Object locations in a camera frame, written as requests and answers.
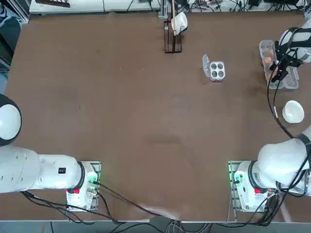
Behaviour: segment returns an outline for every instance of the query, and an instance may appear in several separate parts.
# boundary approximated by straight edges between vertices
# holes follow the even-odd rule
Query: floor
[[[150,223],[165,232],[170,220],[162,217],[154,218]],[[135,223],[126,223],[118,228],[123,230]],[[116,225],[112,222],[96,222],[93,225],[74,224],[69,222],[53,222],[54,233],[109,233]],[[186,231],[196,232],[203,226],[202,223],[184,224]],[[223,228],[213,224],[211,233],[302,233],[310,232],[311,224],[271,224],[268,227],[246,226],[243,228]],[[147,225],[133,227],[126,233],[156,233],[152,227]],[[50,222],[0,222],[0,233],[52,233]]]

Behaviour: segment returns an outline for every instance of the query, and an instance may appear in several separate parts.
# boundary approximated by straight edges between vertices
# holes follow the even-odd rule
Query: white cup
[[[188,27],[188,21],[185,13],[180,12],[178,15],[175,16],[176,20],[176,35],[178,35],[180,32],[185,30]],[[171,25],[174,30],[174,19],[172,18]]]
[[[300,123],[305,117],[305,112],[300,103],[290,100],[284,106],[282,115],[284,120],[289,123]]]

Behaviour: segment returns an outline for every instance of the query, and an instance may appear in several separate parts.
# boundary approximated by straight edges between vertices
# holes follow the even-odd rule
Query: black cable
[[[210,227],[207,233],[210,233],[210,231],[212,230],[212,227],[213,227],[213,223],[210,224]]]
[[[130,228],[133,228],[133,227],[136,227],[136,226],[140,226],[140,225],[148,225],[148,226],[151,226],[152,228],[154,228],[155,230],[157,230],[158,232],[160,233],[164,233],[163,231],[161,231],[160,229],[158,229],[157,227],[155,227],[154,225],[151,225],[150,223],[138,223],[138,224],[135,224],[135,225],[132,225],[132,226],[129,226],[121,231],[118,231],[118,232],[114,232],[114,233],[121,233],[121,232],[124,232]]]
[[[272,6],[267,10],[267,11],[270,11],[272,9],[272,7],[275,6],[275,3],[272,4]]]
[[[130,9],[130,7],[131,7],[131,5],[132,5],[133,2],[134,2],[134,0],[132,0],[131,3],[130,3],[130,5],[128,6],[128,8],[127,8],[127,10],[126,10],[127,12],[128,12],[128,10]]]
[[[239,8],[241,9],[238,0],[237,0],[237,1],[229,0],[229,1],[235,3],[235,7],[234,7],[233,11],[235,11],[235,9],[236,9],[237,6],[239,6]]]
[[[219,5],[218,1],[217,1],[217,0],[215,0],[215,2],[217,3],[218,8],[219,8],[219,10],[220,10],[220,12],[221,12],[221,11],[222,11],[222,8],[220,7],[220,5]]]
[[[183,9],[181,9],[180,12],[183,12],[183,10],[185,9],[185,7],[186,7],[187,4],[184,5]]]
[[[52,231],[52,233],[54,233],[52,221],[50,222],[50,225],[51,225],[51,231]]]
[[[215,12],[214,11],[214,9],[213,8],[211,8],[209,5],[206,5],[209,9],[211,9],[213,12]]]
[[[201,12],[202,12],[202,8],[201,8],[201,5],[200,5],[200,3],[199,3],[199,0],[196,0],[196,1],[198,2],[198,5],[199,5],[200,10],[201,10]]]
[[[156,213],[154,213],[154,212],[152,212],[152,211],[146,210],[145,208],[143,208],[143,207],[141,207],[141,206],[135,204],[134,202],[130,201],[129,199],[127,199],[127,198],[125,198],[125,197],[123,197],[121,194],[119,194],[119,193],[113,191],[112,189],[108,188],[106,185],[104,185],[104,184],[102,184],[102,183],[99,183],[99,182],[93,182],[93,183],[94,183],[94,184],[97,184],[97,185],[99,185],[99,186],[101,186],[101,187],[103,187],[103,188],[105,188],[105,189],[107,189],[107,190],[109,190],[110,192],[112,192],[113,194],[115,194],[115,195],[117,195],[118,197],[122,198],[122,199],[125,200],[126,202],[128,202],[128,203],[130,203],[130,204],[136,206],[137,208],[139,208],[139,209],[141,209],[141,210],[143,210],[143,211],[145,211],[145,212],[147,212],[147,213],[149,213],[149,214],[152,214],[152,215],[154,215],[154,216],[161,216],[161,215],[159,215],[159,214],[156,214]]]
[[[257,211],[259,210],[259,208],[261,207],[262,204],[264,204],[265,201],[267,201],[268,198],[265,198],[261,204],[257,207],[257,209],[255,210],[255,212],[252,214],[252,216],[250,217],[250,219],[247,221],[247,222],[238,222],[238,223],[241,223],[242,225],[238,225],[238,226],[226,226],[226,225],[223,225],[223,224],[219,224],[219,223],[216,223],[218,226],[221,226],[221,227],[227,227],[227,228],[239,228],[239,227],[244,227],[248,224],[250,224],[251,220],[253,219],[253,217],[255,216],[255,214],[257,213]]]
[[[86,211],[86,212],[88,212],[88,213],[92,213],[92,214],[94,214],[94,215],[99,215],[99,216],[103,216],[103,217],[106,217],[106,218],[110,219],[110,217],[107,216],[107,215],[103,215],[103,214],[100,214],[100,213],[97,213],[97,212],[94,212],[94,211],[91,211],[91,210],[86,210],[86,209],[83,209],[83,208],[81,208],[81,207],[74,206],[74,205],[60,204],[60,203],[48,201],[48,200],[45,200],[45,199],[37,198],[35,195],[33,195],[33,194],[31,194],[31,193],[29,193],[29,194],[30,194],[29,198],[31,198],[31,199],[43,201],[43,202],[49,203],[49,204],[51,204],[51,205],[64,206],[64,207],[66,207],[66,208],[68,208],[68,207],[76,208],[76,209],[79,209],[79,210]]]
[[[190,9],[188,10],[188,12],[191,12],[193,5],[195,4],[195,1],[193,2],[193,4],[191,5]]]
[[[36,205],[44,206],[44,207],[51,208],[51,209],[55,209],[55,210],[59,211],[62,215],[64,215],[65,217],[67,217],[67,218],[68,218],[70,221],[72,221],[73,223],[83,223],[83,224],[85,224],[85,225],[93,225],[93,224],[94,224],[94,222],[92,222],[92,223],[84,222],[83,220],[81,220],[81,219],[80,219],[75,213],[73,213],[72,211],[66,210],[66,209],[61,208],[61,207],[55,207],[55,206],[53,206],[52,204],[49,204],[49,203],[47,203],[47,202],[46,202],[47,205],[38,203],[38,202],[32,200],[32,199],[28,196],[27,192],[21,192],[21,193],[24,195],[24,197],[25,197],[26,199],[28,199],[30,202],[32,202],[32,203],[34,203],[34,204],[36,204]],[[70,216],[68,216],[68,215],[66,214],[66,212],[68,212],[68,213],[74,215],[79,221],[76,221],[76,220],[74,220],[73,218],[71,218]]]
[[[151,9],[152,11],[154,11],[154,9],[152,8],[152,5],[151,5],[151,0],[148,0],[148,2],[149,2],[149,5],[150,5],[150,9]]]
[[[97,194],[101,197],[101,199],[103,200],[103,202],[104,202],[104,204],[105,204],[105,207],[106,207],[106,210],[107,210],[107,213],[108,213],[108,216],[110,217],[110,219],[113,221],[113,223],[114,224],[120,224],[120,222],[118,222],[117,220],[115,220],[113,217],[112,217],[112,215],[111,215],[111,213],[110,213],[110,210],[109,210],[109,207],[108,207],[108,204],[107,204],[107,201],[106,201],[106,199],[104,198],[104,196],[101,194],[101,193],[99,193],[99,192],[97,192]]]
[[[278,62],[278,64],[276,65],[276,67],[272,70],[271,72],[271,76],[270,76],[270,79],[269,79],[269,82],[268,82],[268,88],[267,88],[267,100],[268,100],[268,105],[269,105],[269,108],[270,108],[270,112],[272,113],[274,119],[276,120],[277,124],[279,125],[279,127],[281,127],[281,129],[288,135],[288,137],[290,137],[291,139],[294,138],[294,136],[282,125],[282,123],[279,121],[278,117],[276,116],[274,110],[272,110],[272,106],[271,106],[271,103],[270,103],[270,98],[269,98],[269,89],[270,89],[270,83],[271,83],[271,79],[272,79],[272,76],[273,76],[273,73],[274,71],[276,70],[277,66],[281,63],[281,61],[284,59],[284,57],[286,56],[286,54],[281,58],[281,60]]]
[[[110,233],[115,232],[122,224],[119,224],[118,226],[116,226]]]

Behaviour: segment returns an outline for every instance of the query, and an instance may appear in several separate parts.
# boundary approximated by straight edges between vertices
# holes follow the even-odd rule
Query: wire
[[[52,201],[48,201],[48,200],[45,200],[45,199],[38,198],[38,197],[34,196],[33,194],[31,194],[31,193],[29,193],[29,192],[24,192],[24,193],[28,193],[28,195],[29,195],[28,197],[29,197],[30,199],[35,199],[35,200],[38,200],[38,201],[42,201],[42,202],[45,202],[45,203],[49,203],[49,204],[51,204],[51,205],[64,206],[64,207],[66,207],[66,208],[69,208],[69,207],[71,207],[71,208],[76,208],[76,209],[79,209],[79,210],[86,211],[86,212],[88,212],[88,213],[92,213],[92,214],[94,214],[94,215],[99,215],[99,216],[103,216],[103,217],[106,217],[106,218],[110,219],[110,217],[107,216],[107,215],[103,215],[103,214],[100,214],[100,213],[97,213],[97,212],[94,212],[94,211],[91,211],[91,210],[86,210],[86,209],[83,209],[83,208],[78,207],[78,206],[68,205],[68,204],[60,204],[60,203],[56,203],[56,202],[52,202]]]
[[[173,226],[173,233],[175,232],[175,227],[179,229],[179,232],[184,232],[184,233],[202,233],[209,227],[209,225],[210,224],[205,223],[204,226],[201,229],[199,229],[199,230],[197,230],[195,232],[190,232],[190,231],[186,231],[183,228],[183,226],[181,225],[180,221],[174,220],[174,221],[170,222],[169,225],[166,227],[166,233],[170,232],[171,226]]]
[[[239,5],[239,3],[238,3],[238,0],[237,0],[237,1],[229,0],[229,1],[235,3],[235,7],[234,7],[233,11],[235,11],[235,9],[237,8],[237,6],[239,6],[239,8],[241,9],[241,7],[240,7],[240,5]]]
[[[131,3],[130,3],[130,5],[128,6],[128,8],[127,8],[127,10],[126,10],[127,12],[128,12],[128,10],[130,9],[130,7],[131,7],[131,5],[132,5],[133,2],[134,2],[134,0],[132,0]]]
[[[110,219],[113,221],[114,224],[120,224],[120,222],[118,222],[117,220],[115,220],[112,216],[111,216],[111,213],[110,213],[110,210],[109,210],[109,207],[108,207],[108,204],[107,204],[107,201],[106,199],[104,198],[104,196],[97,192],[97,194],[101,197],[101,199],[103,200],[104,204],[105,204],[105,207],[106,207],[106,210],[107,210],[107,213],[108,213],[108,216],[110,217]]]
[[[272,6],[267,10],[267,11],[270,11],[272,9],[272,7],[275,6],[275,3],[272,4]]]
[[[154,9],[152,8],[152,5],[151,5],[151,0],[148,0],[148,2],[149,2],[151,10],[154,11]]]
[[[276,108],[274,106],[274,109],[272,110],[272,106],[271,106],[271,103],[270,103],[270,98],[269,98],[269,89],[270,89],[270,83],[271,83],[271,79],[272,79],[272,76],[273,76],[273,73],[274,71],[276,70],[277,66],[281,63],[281,61],[284,59],[285,55],[281,58],[281,60],[277,63],[276,67],[272,70],[271,72],[271,76],[270,76],[270,79],[269,79],[269,82],[268,82],[268,88],[267,88],[267,100],[268,100],[268,104],[269,104],[269,108],[270,108],[270,112],[272,113],[274,119],[276,120],[277,124],[279,125],[279,127],[281,127],[281,129],[288,135],[288,137],[290,137],[291,139],[294,138],[294,136],[282,125],[282,123],[279,121],[278,119],[278,116],[276,114]]]
[[[183,12],[183,10],[185,9],[185,7],[186,7],[187,4],[184,5],[183,9],[181,9],[180,12]]]
[[[152,228],[154,228],[155,230],[157,230],[158,232],[164,233],[163,231],[161,231],[160,229],[158,229],[158,228],[155,227],[154,225],[151,225],[150,223],[146,223],[146,222],[144,222],[144,223],[138,223],[138,224],[129,226],[129,227],[127,227],[127,228],[125,228],[125,229],[123,229],[123,230],[121,230],[121,231],[114,232],[114,233],[121,233],[121,232],[124,232],[124,231],[126,231],[126,230],[128,230],[128,229],[130,229],[130,228],[133,228],[133,227],[136,227],[136,226],[140,226],[140,225],[148,225],[148,226],[151,226]]]
[[[219,8],[219,10],[220,10],[220,12],[221,12],[221,11],[222,11],[222,8],[220,7],[220,5],[219,5],[218,1],[217,1],[217,0],[215,0],[215,2],[217,3],[218,8]]]
[[[71,212],[71,211],[68,211],[68,210],[66,210],[66,209],[64,209],[64,208],[55,207],[55,206],[53,206],[52,204],[49,204],[48,202],[45,202],[45,203],[48,204],[48,205],[44,205],[44,204],[38,203],[38,202],[36,202],[36,201],[30,199],[30,197],[28,196],[28,192],[21,192],[21,193],[22,193],[22,194],[24,195],[24,197],[27,198],[30,202],[32,202],[32,203],[34,203],[34,204],[36,204],[36,205],[39,205],[39,206],[44,206],[44,207],[48,207],[48,208],[51,208],[51,209],[55,209],[55,210],[59,211],[62,215],[64,215],[65,217],[67,217],[70,221],[74,222],[74,223],[83,223],[83,224],[85,224],[85,225],[92,225],[92,224],[94,224],[94,222],[92,222],[92,223],[87,223],[87,222],[82,221],[75,213],[73,213],[73,212]],[[68,215],[66,214],[66,212],[68,212],[68,213],[74,215],[79,221],[76,221],[76,220],[74,220],[73,218],[71,218],[70,216],[68,216]]]
[[[51,231],[52,231],[52,233],[54,233],[52,221],[50,222],[50,225],[51,225]]]
[[[132,204],[132,205],[134,205],[134,206],[136,206],[137,208],[139,208],[139,209],[141,209],[141,210],[143,210],[143,211],[145,211],[145,212],[147,212],[147,213],[149,213],[149,214],[152,214],[152,215],[154,215],[154,216],[161,216],[161,215],[159,215],[159,214],[156,214],[156,213],[154,213],[154,212],[152,212],[152,211],[146,210],[145,208],[143,208],[143,207],[141,207],[141,206],[135,204],[134,202],[132,202],[132,201],[130,201],[129,199],[125,198],[125,197],[122,196],[121,194],[119,194],[119,193],[113,191],[111,188],[108,188],[106,185],[104,185],[104,184],[102,184],[102,183],[99,183],[99,182],[93,182],[93,183],[94,183],[94,184],[100,185],[101,187],[107,189],[108,191],[110,191],[110,192],[112,192],[113,194],[117,195],[118,197],[122,198],[124,201],[126,201],[126,202],[128,202],[128,203],[130,203],[130,204]]]
[[[118,226],[116,226],[110,233],[115,232],[122,224],[119,224]]]
[[[200,5],[200,3],[199,3],[199,0],[196,0],[196,1],[198,2],[198,5],[199,5],[200,10],[201,10],[201,12],[202,12],[202,8],[201,8],[201,5]]]
[[[278,194],[274,193],[272,194],[271,196],[265,198],[261,203],[260,205],[257,207],[257,209],[254,211],[254,213],[252,214],[252,216],[250,217],[250,219],[247,221],[247,222],[238,222],[239,224],[242,224],[242,225],[238,225],[238,226],[226,226],[226,225],[223,225],[223,224],[219,224],[219,223],[216,223],[218,226],[221,226],[221,227],[227,227],[227,228],[239,228],[239,227],[244,227],[246,225],[257,225],[257,226],[260,226],[262,223],[261,222],[254,222],[254,223],[251,223],[251,220],[253,219],[253,217],[255,216],[255,214],[257,213],[257,211],[259,210],[259,208],[265,203],[265,201],[267,201],[268,199],[274,197],[275,195],[278,196]]]
[[[210,225],[210,228],[207,233],[210,233],[210,231],[212,230],[212,227],[213,227],[213,223]]]
[[[207,7],[208,7],[209,9],[211,9],[213,12],[215,12],[215,11],[214,11],[214,9],[213,9],[213,8],[211,8],[210,6],[208,6],[208,5],[207,5]]]

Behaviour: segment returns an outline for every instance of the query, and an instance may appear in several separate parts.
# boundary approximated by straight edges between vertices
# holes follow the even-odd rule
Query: black strap
[[[299,139],[300,141],[302,141],[303,144],[305,145],[306,151],[307,151],[307,159],[308,159],[308,162],[309,162],[309,167],[311,168],[311,141],[303,133],[298,135],[296,138]]]

